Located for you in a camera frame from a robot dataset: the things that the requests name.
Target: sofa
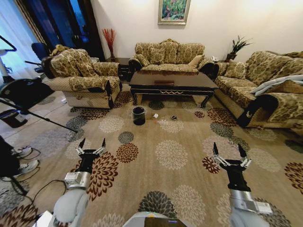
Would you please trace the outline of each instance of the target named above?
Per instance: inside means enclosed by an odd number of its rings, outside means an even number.
[[[301,129],[302,86],[287,80],[280,85],[280,89],[270,89],[258,96],[251,93],[266,81],[301,74],[302,58],[257,51],[245,64],[218,62],[214,65],[215,83],[219,87],[215,96],[237,118],[242,127]]]
[[[138,70],[211,73],[214,63],[204,58],[204,48],[202,44],[180,44],[172,39],[161,43],[137,43],[135,55],[129,60],[129,69],[132,75]],[[153,49],[162,52],[153,54]],[[188,63],[197,55],[202,55],[202,59],[193,68]]]
[[[42,67],[49,78],[46,84],[54,91],[62,91],[69,106],[111,109],[122,89],[119,64],[99,62],[83,49],[46,57]]]

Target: loveseat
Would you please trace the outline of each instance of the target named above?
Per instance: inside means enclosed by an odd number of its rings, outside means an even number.
[[[180,44],[172,39],[161,43],[137,43],[129,69],[132,74],[138,70],[209,73],[213,71],[214,63],[204,58],[204,48],[202,44]],[[202,56],[201,60],[195,67],[189,66],[197,55]]]

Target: white wall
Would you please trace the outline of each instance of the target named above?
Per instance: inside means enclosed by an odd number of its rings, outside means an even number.
[[[238,52],[245,61],[256,50],[303,50],[303,0],[191,0],[185,26],[158,25],[159,0],[91,0],[105,56],[102,28],[116,30],[114,54],[131,57],[137,42],[172,38],[205,45],[206,57],[225,59],[237,35],[252,38]]]

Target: picture frame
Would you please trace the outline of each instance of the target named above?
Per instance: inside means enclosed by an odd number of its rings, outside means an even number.
[[[160,0],[158,25],[186,25],[190,0]]]

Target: vase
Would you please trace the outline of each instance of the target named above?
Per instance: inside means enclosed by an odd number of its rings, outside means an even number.
[[[112,62],[115,62],[115,60],[116,60],[113,51],[110,52],[110,60],[111,60]]]
[[[236,54],[228,53],[225,62],[229,62],[230,59],[234,60],[236,56],[237,56]]]

